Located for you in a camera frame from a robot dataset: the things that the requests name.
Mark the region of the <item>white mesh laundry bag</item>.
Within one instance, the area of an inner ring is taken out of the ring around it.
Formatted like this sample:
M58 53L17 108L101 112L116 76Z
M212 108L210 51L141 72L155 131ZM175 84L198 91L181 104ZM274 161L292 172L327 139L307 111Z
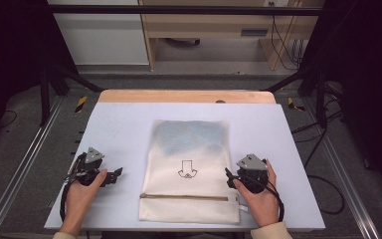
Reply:
M237 192L227 184L229 124L153 123L139 218L167 223L237 224Z

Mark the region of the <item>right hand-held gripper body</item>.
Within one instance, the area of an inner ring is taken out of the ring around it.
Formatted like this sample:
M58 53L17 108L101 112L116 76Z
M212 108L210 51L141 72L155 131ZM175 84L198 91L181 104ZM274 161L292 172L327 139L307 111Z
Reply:
M265 159L259 159L251 153L239 160L237 165L241 182L252 193L260 193L267 187L269 168Z

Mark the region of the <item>aluminium floor rail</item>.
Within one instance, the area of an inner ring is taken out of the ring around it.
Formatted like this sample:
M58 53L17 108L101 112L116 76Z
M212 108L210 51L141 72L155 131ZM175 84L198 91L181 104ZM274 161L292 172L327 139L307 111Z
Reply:
M20 164L14 172L11 180L7 184L5 191L0 197L0 226L2 225L9 209L11 208L20 188L22 187L26 176L28 175L31 166L40 149L51 130L58 113L60 112L61 105L65 98L56 96L56 99L51 107L50 115L43 125L41 125L36 132L32 142L30 143L27 151L25 152Z
M349 174L340 161L330 138L325 135L321 143L323 145L323 151L326 154L326 158L328 159L330 167L332 168L332 171L334 172L336 180L340 186L343 197L346 200L346 205L349 207L363 238L380 239L378 230L376 229L373 220L371 219L359 193L357 192L355 185L350 179Z

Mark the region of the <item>black curtain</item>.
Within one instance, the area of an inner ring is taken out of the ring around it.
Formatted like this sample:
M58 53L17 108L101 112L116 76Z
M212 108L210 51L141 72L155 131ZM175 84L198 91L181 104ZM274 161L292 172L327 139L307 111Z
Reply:
M0 119L14 95L39 84L44 61L77 70L48 0L0 0Z
M382 174L382 0L325 0L303 62L331 37L321 67L343 91L342 109L361 151Z

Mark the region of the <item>wooden table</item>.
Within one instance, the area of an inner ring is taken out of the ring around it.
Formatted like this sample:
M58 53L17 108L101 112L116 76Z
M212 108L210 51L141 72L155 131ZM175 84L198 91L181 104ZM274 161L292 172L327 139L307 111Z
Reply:
M219 103L275 104L270 92L260 91L186 91L186 90L105 90L99 103Z

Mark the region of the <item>person's left hand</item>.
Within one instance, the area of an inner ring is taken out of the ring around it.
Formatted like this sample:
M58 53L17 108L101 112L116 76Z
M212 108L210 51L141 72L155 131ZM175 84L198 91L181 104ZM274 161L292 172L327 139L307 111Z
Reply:
M66 199L66 217L60 229L62 233L74 237L79 235L82 223L106 175L107 170L103 169L88 186L80 184L77 180L71 184Z

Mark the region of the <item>white cabinet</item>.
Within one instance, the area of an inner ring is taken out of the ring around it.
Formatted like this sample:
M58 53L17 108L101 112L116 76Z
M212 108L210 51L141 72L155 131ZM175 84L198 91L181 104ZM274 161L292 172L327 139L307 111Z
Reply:
M139 14L55 14L76 65L147 65Z

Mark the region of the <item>black metal stand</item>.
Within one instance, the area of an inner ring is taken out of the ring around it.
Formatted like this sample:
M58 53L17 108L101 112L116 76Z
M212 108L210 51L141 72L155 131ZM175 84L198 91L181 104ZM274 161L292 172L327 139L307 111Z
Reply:
M322 128L326 128L326 116L325 116L325 73L323 69L316 64L309 65L305 68L297 70L292 75L286 77L284 80L267 87L265 92L275 93L279 89L295 82L296 80L302 80L302 83L297 89L297 93L301 97L307 97L316 90L315 95L315 119Z
M51 117L49 87L52 87L58 96L65 96L70 91L66 79L71 79L95 93L101 93L103 91L103 88L87 81L74 71L70 71L60 65L45 66L40 73L42 109L40 126L44 126Z

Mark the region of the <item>grey socket strip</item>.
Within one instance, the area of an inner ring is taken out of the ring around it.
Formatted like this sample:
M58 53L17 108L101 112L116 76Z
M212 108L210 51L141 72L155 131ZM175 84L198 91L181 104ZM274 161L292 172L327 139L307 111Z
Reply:
M266 37L269 33L268 29L242 29L242 37Z

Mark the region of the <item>person's right hand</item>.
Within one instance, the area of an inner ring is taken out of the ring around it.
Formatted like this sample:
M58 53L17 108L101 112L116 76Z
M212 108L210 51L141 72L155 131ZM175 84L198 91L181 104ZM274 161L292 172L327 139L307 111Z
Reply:
M247 202L249 211L259 227L278 223L280 218L280 203L277 199L278 192L276 190L277 176L269 161L267 161L267 166L269 173L268 188L260 193L252 193L240 180L233 180L237 190Z

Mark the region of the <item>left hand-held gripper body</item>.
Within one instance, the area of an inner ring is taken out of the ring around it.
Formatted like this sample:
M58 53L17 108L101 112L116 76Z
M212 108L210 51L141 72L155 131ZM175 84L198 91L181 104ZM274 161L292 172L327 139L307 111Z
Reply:
M92 184L99 174L103 158L104 155L93 147L80 154L69 170L69 182L77 180L81 185Z

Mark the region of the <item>light wooden desk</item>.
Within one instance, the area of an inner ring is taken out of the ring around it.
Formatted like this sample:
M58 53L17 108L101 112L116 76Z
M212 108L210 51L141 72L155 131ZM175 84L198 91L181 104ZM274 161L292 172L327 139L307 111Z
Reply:
M325 0L137 0L141 6L228 6L321 8ZM148 53L155 60L155 41L162 38L250 38L260 41L271 70L285 58L292 40L310 39L317 22L315 16L257 15L160 15L141 16L144 32L150 41ZM266 37L242 37L242 29L268 29Z

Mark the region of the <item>yellow black floor tape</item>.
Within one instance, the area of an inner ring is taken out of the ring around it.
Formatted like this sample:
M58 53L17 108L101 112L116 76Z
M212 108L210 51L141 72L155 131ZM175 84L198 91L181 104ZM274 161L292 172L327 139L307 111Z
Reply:
M81 96L78 103L77 103L77 106L75 108L75 113L80 113L87 101L87 96Z
M299 111L299 112L305 112L305 107L297 106L294 103L292 98L287 98L287 105L288 105L288 108L291 109L291 110L296 110L296 111Z

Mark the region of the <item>black horizontal frame bar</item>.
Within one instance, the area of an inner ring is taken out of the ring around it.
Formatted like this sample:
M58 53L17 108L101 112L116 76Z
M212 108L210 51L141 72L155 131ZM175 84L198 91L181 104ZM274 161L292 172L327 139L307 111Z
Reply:
M273 15L320 16L321 8L228 7L228 6L133 6L133 5L49 5L52 13L67 14L184 14L184 15Z

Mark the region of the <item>white table mat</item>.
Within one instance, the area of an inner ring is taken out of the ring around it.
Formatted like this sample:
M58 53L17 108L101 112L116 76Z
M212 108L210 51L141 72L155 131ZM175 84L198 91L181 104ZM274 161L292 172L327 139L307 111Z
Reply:
M98 231L247 231L256 226L242 210L240 222L228 224L161 223L138 219L150 132L155 120L225 120L229 123L231 169L246 154L266 158L277 174L290 231L325 227L293 142L283 108L278 104L139 104L98 103L78 152L93 147L104 155L102 167L122 168L117 183L102 188L83 223Z

